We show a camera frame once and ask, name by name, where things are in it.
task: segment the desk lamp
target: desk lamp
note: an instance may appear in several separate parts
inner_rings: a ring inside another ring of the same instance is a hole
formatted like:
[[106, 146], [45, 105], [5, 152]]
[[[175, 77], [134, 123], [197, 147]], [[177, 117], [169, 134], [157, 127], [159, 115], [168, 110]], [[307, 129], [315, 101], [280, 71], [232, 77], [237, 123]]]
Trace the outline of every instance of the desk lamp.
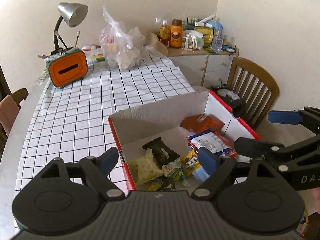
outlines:
[[[58, 11], [61, 14], [57, 24], [54, 28], [54, 31], [58, 31], [62, 20], [64, 20], [69, 27], [77, 27], [88, 13], [88, 6], [80, 3], [66, 3], [62, 2], [58, 5]], [[53, 34], [53, 41], [55, 49], [59, 49], [58, 37]]]

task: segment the cardboard box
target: cardboard box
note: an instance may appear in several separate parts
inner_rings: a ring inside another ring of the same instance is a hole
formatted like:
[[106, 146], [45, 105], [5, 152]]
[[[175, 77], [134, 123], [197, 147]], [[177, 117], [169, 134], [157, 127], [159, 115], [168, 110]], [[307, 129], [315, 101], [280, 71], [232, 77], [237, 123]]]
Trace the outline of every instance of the cardboard box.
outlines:
[[[186, 136], [193, 133], [181, 128], [180, 123], [189, 116], [203, 113], [211, 114], [225, 123], [221, 131], [229, 141], [234, 142], [239, 137], [260, 139], [241, 118], [233, 117], [231, 108], [213, 91], [177, 95], [125, 109], [111, 115], [109, 124], [126, 162], [144, 156], [146, 151], [141, 146], [159, 136], [170, 149], [185, 156], [189, 153]], [[237, 160], [247, 162], [250, 158], [239, 155]], [[124, 172], [128, 179], [128, 190], [146, 190], [151, 184], [149, 182], [136, 187], [134, 181], [138, 179], [137, 171], [129, 165]], [[176, 183], [176, 189], [192, 192], [199, 186], [192, 176], [188, 177], [188, 181], [190, 187]]]

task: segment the checkered tablecloth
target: checkered tablecloth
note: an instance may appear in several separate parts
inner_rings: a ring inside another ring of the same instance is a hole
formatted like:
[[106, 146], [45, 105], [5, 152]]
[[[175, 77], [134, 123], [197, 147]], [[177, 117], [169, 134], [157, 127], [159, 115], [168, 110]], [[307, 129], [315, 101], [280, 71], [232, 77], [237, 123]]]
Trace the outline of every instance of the checkered tablecloth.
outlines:
[[[194, 91], [180, 69], [152, 47], [146, 46], [142, 57], [139, 68], [125, 72], [110, 70], [105, 62], [89, 66], [82, 81], [63, 89], [48, 81], [23, 145], [15, 195], [55, 157], [77, 162], [115, 146], [109, 115]], [[109, 179], [128, 192], [120, 159]]]

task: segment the ribbed gray surface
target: ribbed gray surface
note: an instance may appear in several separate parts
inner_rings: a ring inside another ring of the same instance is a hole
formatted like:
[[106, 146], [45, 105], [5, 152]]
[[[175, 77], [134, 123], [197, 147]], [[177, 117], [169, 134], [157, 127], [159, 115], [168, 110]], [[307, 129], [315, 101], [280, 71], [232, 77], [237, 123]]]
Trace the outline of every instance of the ribbed gray surface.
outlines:
[[295, 232], [254, 236], [224, 222], [209, 202], [191, 199], [187, 192], [138, 192], [108, 203], [102, 214], [78, 232], [53, 237], [21, 232], [15, 240], [301, 240]]

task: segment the silver screw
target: silver screw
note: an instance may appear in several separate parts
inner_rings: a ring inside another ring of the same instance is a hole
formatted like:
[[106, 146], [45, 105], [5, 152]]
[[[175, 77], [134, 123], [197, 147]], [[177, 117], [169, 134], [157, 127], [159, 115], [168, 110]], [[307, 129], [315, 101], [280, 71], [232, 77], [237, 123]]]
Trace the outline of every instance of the silver screw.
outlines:
[[122, 193], [123, 192], [121, 190], [114, 188], [114, 189], [109, 189], [107, 191], [107, 196], [108, 197], [120, 197], [122, 195]]
[[279, 150], [279, 147], [278, 147], [278, 146], [272, 146], [272, 147], [271, 147], [271, 150], [273, 150], [274, 152], [276, 152], [276, 151]]
[[210, 195], [210, 191], [205, 188], [198, 188], [195, 190], [195, 195], [197, 197], [207, 197]]
[[282, 164], [282, 165], [280, 165], [280, 166], [278, 167], [278, 169], [279, 169], [279, 171], [286, 172], [286, 171], [288, 170], [288, 166]]

